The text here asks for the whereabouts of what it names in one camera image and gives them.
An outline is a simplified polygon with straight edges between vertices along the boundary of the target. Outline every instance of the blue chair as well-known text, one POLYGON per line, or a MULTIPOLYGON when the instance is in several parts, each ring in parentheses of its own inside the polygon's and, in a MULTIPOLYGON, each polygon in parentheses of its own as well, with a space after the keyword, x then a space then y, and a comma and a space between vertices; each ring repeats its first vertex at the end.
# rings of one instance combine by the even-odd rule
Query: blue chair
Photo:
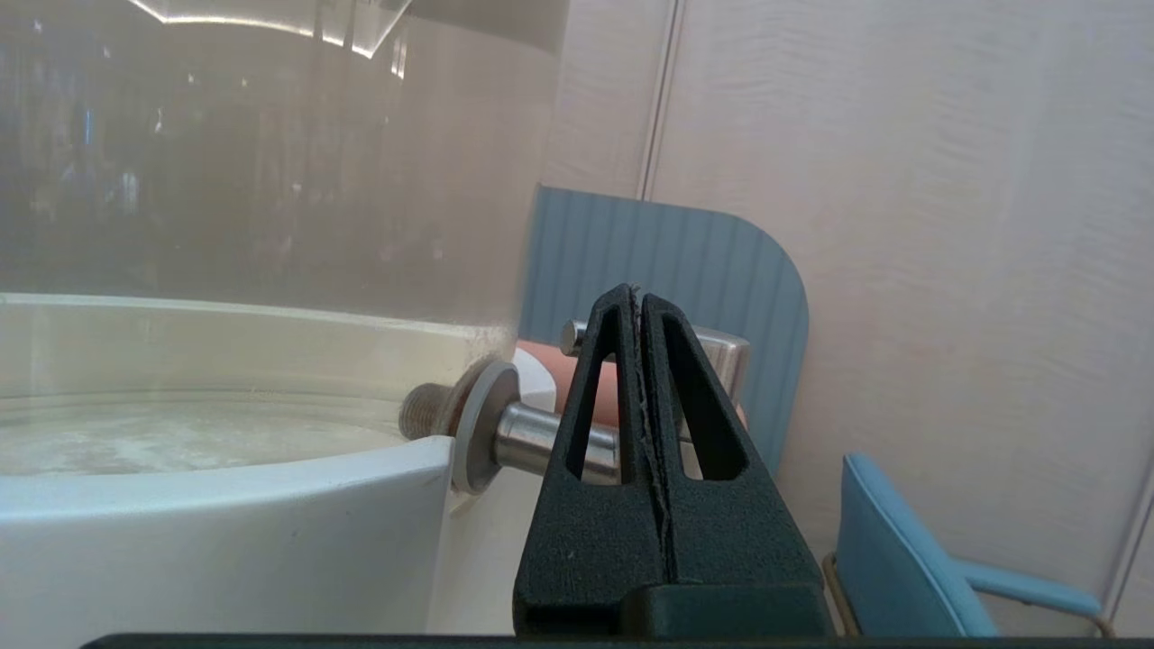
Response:
POLYGON ((1087 592, 952 559, 864 455, 845 457, 838 549, 822 568, 847 635, 998 635, 976 595, 987 592, 1084 617, 1114 637, 1101 603, 1087 592))
POLYGON ((695 326, 751 343, 741 404, 775 471, 789 427, 809 307, 797 269, 769 234, 735 216, 541 187, 529 245, 520 337, 557 344, 621 283, 672 300, 695 326))

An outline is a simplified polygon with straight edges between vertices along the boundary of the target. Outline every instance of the ribbed blue panel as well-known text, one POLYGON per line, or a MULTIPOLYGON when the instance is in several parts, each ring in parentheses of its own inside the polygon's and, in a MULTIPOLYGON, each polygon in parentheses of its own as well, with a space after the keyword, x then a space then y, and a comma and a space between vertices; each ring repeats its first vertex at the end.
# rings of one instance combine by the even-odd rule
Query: ribbed blue panel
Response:
POLYGON ((809 333, 801 277, 769 234, 727 214, 541 187, 520 336, 556 344, 622 282, 680 306, 690 322, 752 343, 742 405, 775 471, 809 333))

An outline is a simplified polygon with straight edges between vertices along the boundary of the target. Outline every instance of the transparent plastic tank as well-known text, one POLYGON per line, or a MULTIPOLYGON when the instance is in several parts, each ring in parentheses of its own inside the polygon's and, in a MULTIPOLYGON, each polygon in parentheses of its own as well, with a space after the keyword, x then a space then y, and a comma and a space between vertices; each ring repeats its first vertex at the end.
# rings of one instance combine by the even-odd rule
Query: transparent plastic tank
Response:
POLYGON ((0 0, 0 476, 398 445, 509 357, 565 12, 0 0))

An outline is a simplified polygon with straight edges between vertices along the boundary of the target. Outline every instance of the blue chair backrest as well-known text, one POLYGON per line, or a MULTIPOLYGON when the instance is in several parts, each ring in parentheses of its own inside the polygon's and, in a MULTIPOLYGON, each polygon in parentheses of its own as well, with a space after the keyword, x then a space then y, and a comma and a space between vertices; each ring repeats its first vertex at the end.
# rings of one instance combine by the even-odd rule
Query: blue chair backrest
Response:
POLYGON ((789 426, 809 307, 797 269, 769 234, 715 211, 541 187, 529 245, 520 336, 556 344, 622 282, 666 298, 700 327, 751 343, 741 395, 749 433, 775 471, 789 426))
POLYGON ((998 635, 953 560, 864 455, 842 465, 837 570, 863 635, 998 635))

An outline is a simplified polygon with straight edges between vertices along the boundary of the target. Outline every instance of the chair armrest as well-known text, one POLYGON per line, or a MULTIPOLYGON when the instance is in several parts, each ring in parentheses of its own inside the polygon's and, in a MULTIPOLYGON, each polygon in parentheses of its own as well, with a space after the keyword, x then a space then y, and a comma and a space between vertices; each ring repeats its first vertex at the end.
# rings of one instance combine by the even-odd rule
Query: chair armrest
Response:
POLYGON ((1086 618, 1102 614, 1102 604, 1097 598, 1077 588, 973 561, 954 559, 954 565, 969 587, 979 592, 1086 618))

